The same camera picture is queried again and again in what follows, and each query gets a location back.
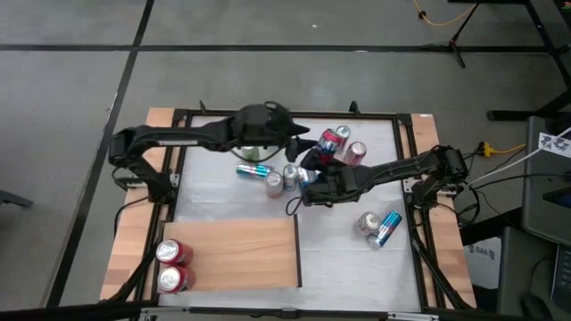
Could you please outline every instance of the concrete floor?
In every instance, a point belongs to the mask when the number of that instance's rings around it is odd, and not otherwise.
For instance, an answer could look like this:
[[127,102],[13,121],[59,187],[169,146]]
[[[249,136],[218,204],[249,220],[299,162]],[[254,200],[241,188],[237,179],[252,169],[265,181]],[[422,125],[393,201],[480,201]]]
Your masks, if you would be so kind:
[[[568,43],[553,4],[534,1],[555,42]],[[419,2],[433,21],[469,7]],[[39,7],[5,0],[0,44],[130,45],[144,6],[144,0],[45,0]],[[458,26],[427,26],[412,0],[156,0],[143,43],[422,45],[448,39]],[[523,7],[485,4],[460,43],[540,45],[541,39]],[[0,207],[0,309],[41,304],[127,55],[0,52],[0,146],[6,151],[0,188],[35,201],[29,210]],[[345,111],[356,100],[363,111],[433,113],[441,144],[470,152],[482,140],[498,149],[525,140],[524,123],[490,122],[486,110],[531,111],[564,89],[547,55],[464,57],[465,70],[449,55],[432,53],[140,53],[116,128],[143,123],[149,107],[196,108],[199,99],[231,109],[275,100],[301,111]],[[476,159],[472,176],[504,160]],[[105,165],[62,304],[98,299],[112,217],[124,197],[110,172]],[[521,201],[518,181],[485,191],[498,210]],[[471,202],[464,195],[456,207]],[[492,215],[484,206],[481,218]]]

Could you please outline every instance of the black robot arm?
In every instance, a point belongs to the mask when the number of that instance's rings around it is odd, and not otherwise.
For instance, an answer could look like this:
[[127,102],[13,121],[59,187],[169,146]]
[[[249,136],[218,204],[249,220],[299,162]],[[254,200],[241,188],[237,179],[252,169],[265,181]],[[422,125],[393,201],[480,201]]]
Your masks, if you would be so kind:
[[338,160],[323,164],[319,151],[312,149],[301,165],[305,169],[321,171],[317,180],[302,193],[305,206],[357,202],[363,193],[376,185],[420,175],[427,175],[427,178],[412,186],[413,204],[431,206],[435,203],[436,193],[445,185],[461,183],[468,176],[462,153],[450,146],[436,146],[419,156],[374,167],[350,166]]
[[126,168],[146,183],[149,202],[168,203],[174,196],[169,173],[157,172],[143,153],[157,146],[200,146],[213,152],[228,152],[245,146],[285,148],[288,160],[315,142],[297,137],[310,129],[294,124],[289,111],[278,103],[252,104],[234,115],[198,128],[152,128],[139,126],[115,134],[109,148],[109,162]]

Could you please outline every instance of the yellow cable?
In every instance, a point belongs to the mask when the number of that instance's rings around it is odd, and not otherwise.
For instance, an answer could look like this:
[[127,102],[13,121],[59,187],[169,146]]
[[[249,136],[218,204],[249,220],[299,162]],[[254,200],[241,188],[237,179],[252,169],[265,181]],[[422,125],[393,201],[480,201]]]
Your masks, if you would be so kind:
[[[420,6],[418,5],[417,0],[413,0],[413,1],[414,1],[414,5],[417,7],[417,12],[418,12],[418,13],[421,13],[422,10],[420,10]],[[476,5],[475,5],[475,4],[472,5],[468,10],[466,10],[466,12],[462,13],[462,14],[459,15],[458,17],[452,19],[451,21],[447,21],[447,22],[443,22],[443,23],[434,23],[434,22],[430,21],[430,20],[426,17],[425,14],[422,16],[422,19],[424,19],[424,20],[426,21],[426,23],[428,23],[429,25],[431,25],[431,26],[433,26],[433,27],[444,27],[444,26],[446,26],[446,25],[449,25],[449,24],[451,24],[451,23],[453,23],[453,22],[456,22],[456,21],[460,20],[460,19],[461,19],[462,17],[464,17],[465,15],[471,13],[472,10],[474,10],[474,8],[476,8]]]
[[516,146],[516,147],[510,148],[510,149],[508,149],[508,150],[506,150],[506,151],[496,151],[496,150],[493,150],[493,153],[511,153],[511,152],[515,152],[515,151],[517,151],[518,149],[524,148],[524,147],[525,147],[525,144],[521,144],[521,145],[518,145],[518,146]]

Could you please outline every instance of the sticker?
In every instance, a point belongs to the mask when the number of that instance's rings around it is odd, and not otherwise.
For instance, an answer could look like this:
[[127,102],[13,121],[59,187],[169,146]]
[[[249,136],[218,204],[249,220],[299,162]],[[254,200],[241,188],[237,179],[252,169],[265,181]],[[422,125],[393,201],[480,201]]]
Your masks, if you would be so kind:
[[[539,133],[538,147],[542,148],[544,145],[549,143],[555,136]],[[565,138],[557,138],[555,142],[543,149],[547,152],[553,152],[557,155],[565,156],[571,158],[571,141]]]

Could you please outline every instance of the soda can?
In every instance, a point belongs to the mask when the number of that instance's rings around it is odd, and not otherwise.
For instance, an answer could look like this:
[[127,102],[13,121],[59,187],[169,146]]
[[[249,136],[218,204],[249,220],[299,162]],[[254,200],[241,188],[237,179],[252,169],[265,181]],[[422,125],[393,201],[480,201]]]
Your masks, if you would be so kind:
[[192,262],[194,250],[192,247],[175,239],[162,241],[157,246],[157,260],[168,265],[185,267]]
[[401,221],[401,214],[396,210],[391,210],[391,212],[386,215],[385,219],[383,219],[381,227],[379,227],[372,235],[368,236],[368,243],[376,249],[382,248]]
[[341,143],[341,137],[331,128],[326,129],[321,138],[318,140],[315,148],[321,152],[322,161],[331,161],[337,149],[339,149],[339,144]]
[[287,192],[295,191],[297,186],[297,168],[293,164],[284,166],[284,189]]
[[157,285],[166,293],[189,290],[196,282],[196,273],[190,267],[171,266],[159,272]]
[[373,212],[365,212],[357,221],[357,234],[372,235],[379,227],[381,227],[381,218]]
[[249,161],[258,161],[260,159],[260,149],[256,146],[242,147],[242,157]]
[[362,142],[353,142],[347,148],[343,162],[347,165],[359,165],[367,155],[367,147]]
[[245,161],[240,161],[236,166],[236,173],[242,177],[265,179],[270,171],[274,170],[273,167],[261,164],[251,164]]
[[266,195],[277,198],[284,192],[284,178],[276,171],[270,171],[266,176]]
[[339,148],[338,148],[338,152],[341,152],[344,148],[345,145],[347,144],[347,141],[349,140],[349,136],[351,136],[351,130],[349,129],[349,126],[339,126],[335,132],[341,137],[341,143],[339,143]]
[[302,167],[297,168],[298,182],[300,185],[300,190],[303,192],[307,185],[315,182],[318,175],[315,170],[307,170]]

